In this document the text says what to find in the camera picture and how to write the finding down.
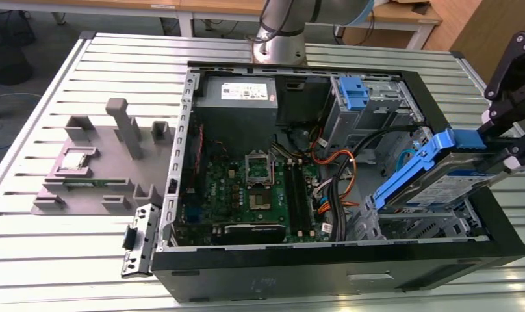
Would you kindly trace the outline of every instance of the gray 3d printed holder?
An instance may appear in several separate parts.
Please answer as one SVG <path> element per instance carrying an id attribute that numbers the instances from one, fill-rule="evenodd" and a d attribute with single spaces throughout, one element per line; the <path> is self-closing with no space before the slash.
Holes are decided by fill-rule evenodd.
<path id="1" fill-rule="evenodd" d="M 142 205 L 162 205 L 172 129 L 166 122 L 138 127 L 126 108 L 125 99 L 108 100 L 116 127 L 70 117 L 69 139 L 33 201 L 34 215 L 133 215 Z"/>

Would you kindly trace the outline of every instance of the open computer chassis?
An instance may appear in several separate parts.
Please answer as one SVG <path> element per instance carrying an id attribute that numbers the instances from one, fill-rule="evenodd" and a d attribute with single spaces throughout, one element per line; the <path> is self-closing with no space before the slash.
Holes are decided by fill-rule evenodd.
<path id="1" fill-rule="evenodd" d="M 165 202 L 161 208 L 152 206 L 136 214 L 133 226 L 144 229 L 137 237 L 145 239 L 129 245 L 122 276 L 148 274 L 150 270 L 178 302 L 256 300 L 432 289 L 480 268 L 503 265 L 525 256 L 524 244 L 488 188 L 481 188 L 467 199 L 480 219 L 483 235 L 488 237 L 484 241 L 461 238 L 427 244 L 411 241 L 368 244 L 359 241 L 313 246 L 173 247 L 172 227 L 168 225 L 177 217 L 180 204 L 180 153 L 184 153 L 180 146 L 185 147 L 200 77 L 206 72 L 333 77 L 345 75 L 347 71 L 401 77 L 432 134 L 449 128 L 416 72 L 189 63 Z"/>

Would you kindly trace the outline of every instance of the green circuit board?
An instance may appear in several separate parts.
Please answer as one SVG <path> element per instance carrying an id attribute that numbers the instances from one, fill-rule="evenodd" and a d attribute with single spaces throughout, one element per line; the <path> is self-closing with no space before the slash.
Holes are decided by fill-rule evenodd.
<path id="1" fill-rule="evenodd" d="M 289 231 L 289 210 L 284 176 L 284 162 L 275 162 L 271 167 L 273 184 L 265 188 L 257 185 L 246 187 L 249 177 L 269 175 L 265 162 L 249 161 L 249 173 L 244 161 L 213 162 L 206 168 L 202 203 L 197 206 L 185 205 L 184 225 L 178 232 L 185 244 L 209 245 L 213 224 L 281 224 L 287 227 L 287 242 L 319 242 L 319 232 L 315 236 L 297 236 Z M 307 194 L 311 194 L 311 182 L 319 175 L 313 164 L 303 167 L 307 180 Z"/>

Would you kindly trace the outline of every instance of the power supply label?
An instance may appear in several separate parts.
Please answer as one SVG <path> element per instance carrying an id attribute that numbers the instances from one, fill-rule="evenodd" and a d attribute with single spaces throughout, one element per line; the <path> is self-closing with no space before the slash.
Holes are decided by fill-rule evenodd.
<path id="1" fill-rule="evenodd" d="M 269 94 L 265 83 L 224 83 L 221 99 L 268 101 Z"/>
<path id="2" fill-rule="evenodd" d="M 451 171 L 408 201 L 408 205 L 428 207 L 439 203 L 449 203 L 465 195 L 475 184 L 488 181 L 493 176 L 473 170 Z"/>

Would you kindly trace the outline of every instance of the motherboard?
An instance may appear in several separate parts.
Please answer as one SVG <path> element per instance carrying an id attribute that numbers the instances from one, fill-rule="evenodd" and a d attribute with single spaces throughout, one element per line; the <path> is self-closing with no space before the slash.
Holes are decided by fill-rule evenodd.
<path id="1" fill-rule="evenodd" d="M 311 192 L 313 164 L 250 157 L 206 165 L 202 194 L 185 194 L 180 246 L 319 242 Z"/>

